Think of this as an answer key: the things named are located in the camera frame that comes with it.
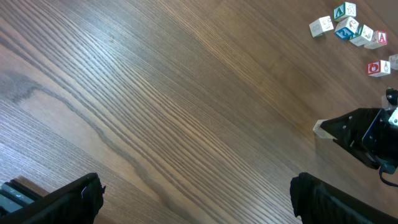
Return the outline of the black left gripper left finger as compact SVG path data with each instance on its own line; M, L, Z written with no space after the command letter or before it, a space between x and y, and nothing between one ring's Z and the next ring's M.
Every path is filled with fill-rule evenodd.
M1 223L92 224L104 204L105 189L98 174L89 173L1 217Z

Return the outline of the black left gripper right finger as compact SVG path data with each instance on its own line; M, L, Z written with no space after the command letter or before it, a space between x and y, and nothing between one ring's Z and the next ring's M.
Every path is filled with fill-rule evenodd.
M294 215L311 224L397 224L392 217L336 187L302 172L290 182Z

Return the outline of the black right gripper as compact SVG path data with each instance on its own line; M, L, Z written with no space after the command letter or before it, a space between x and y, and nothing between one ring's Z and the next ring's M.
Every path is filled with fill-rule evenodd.
M333 141L360 162L375 162L384 170L397 169L397 125L382 108L359 108L320 123Z

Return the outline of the yellow block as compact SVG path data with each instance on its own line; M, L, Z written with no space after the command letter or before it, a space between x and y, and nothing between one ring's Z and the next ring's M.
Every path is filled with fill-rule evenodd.
M320 139L334 139L335 137L333 137L331 134L329 134L328 132L326 132L322 127L321 124L322 122L324 122L325 119L319 119L314 127L313 127L313 132L320 138Z

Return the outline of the red letter M block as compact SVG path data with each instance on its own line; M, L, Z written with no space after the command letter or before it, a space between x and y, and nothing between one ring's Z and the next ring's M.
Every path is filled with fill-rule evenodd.
M389 57L389 62L392 69L398 70L398 54L391 55Z

